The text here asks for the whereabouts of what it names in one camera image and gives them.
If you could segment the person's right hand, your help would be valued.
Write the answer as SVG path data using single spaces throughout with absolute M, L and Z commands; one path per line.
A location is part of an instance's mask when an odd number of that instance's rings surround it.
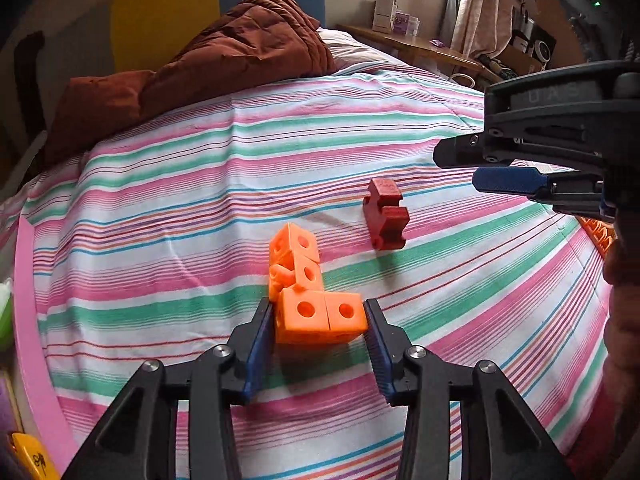
M 615 405 L 617 437 L 627 442 L 639 427 L 639 246 L 620 234 L 619 226 L 605 256 L 603 277 L 611 285 L 603 380 Z

